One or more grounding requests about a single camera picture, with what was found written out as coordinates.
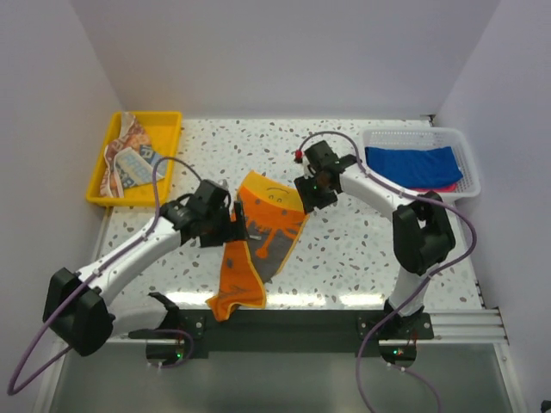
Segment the orange grey cat towel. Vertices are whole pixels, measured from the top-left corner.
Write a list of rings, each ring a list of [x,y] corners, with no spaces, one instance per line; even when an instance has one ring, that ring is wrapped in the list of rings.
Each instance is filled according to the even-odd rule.
[[[227,321],[240,306],[266,306],[265,284],[282,271],[308,219],[295,188],[254,170],[238,188],[237,200],[249,238],[225,246],[219,291],[207,300],[218,322]]]

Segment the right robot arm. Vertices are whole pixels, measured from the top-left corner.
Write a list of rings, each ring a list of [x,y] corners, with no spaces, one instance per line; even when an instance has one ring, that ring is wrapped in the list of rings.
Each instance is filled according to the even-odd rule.
[[[422,195],[400,191],[375,176],[356,154],[340,157],[324,140],[297,150],[294,161],[304,170],[294,185],[306,214],[331,206],[339,194],[347,194],[391,223],[399,274],[385,303],[383,326],[390,336],[405,336],[414,327],[413,317],[424,308],[430,271],[456,245],[442,198],[434,191]]]

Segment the pink microfiber towel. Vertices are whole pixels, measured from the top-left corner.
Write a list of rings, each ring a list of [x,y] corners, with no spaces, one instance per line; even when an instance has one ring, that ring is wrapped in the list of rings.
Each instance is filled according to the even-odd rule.
[[[429,192],[429,191],[434,191],[434,192],[437,192],[437,193],[448,194],[448,193],[454,193],[456,188],[457,188],[457,183],[455,182],[455,183],[452,183],[448,186],[440,187],[440,188],[414,188],[414,191],[417,191],[419,193],[426,193],[426,192]]]

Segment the blue towel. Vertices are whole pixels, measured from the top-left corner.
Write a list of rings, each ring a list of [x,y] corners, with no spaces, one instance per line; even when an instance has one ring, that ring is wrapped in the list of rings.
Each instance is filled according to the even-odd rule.
[[[409,189],[445,187],[463,178],[449,146],[433,150],[393,150],[367,146],[365,155],[371,170]]]

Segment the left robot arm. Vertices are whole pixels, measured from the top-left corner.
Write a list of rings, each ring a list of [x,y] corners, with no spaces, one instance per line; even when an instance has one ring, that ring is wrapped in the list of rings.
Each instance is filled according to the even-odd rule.
[[[218,183],[203,180],[193,194],[163,204],[154,217],[117,249],[72,272],[51,278],[43,321],[81,356],[95,353],[112,335],[115,297],[154,262],[197,238],[202,248],[248,237],[243,202],[230,202]]]

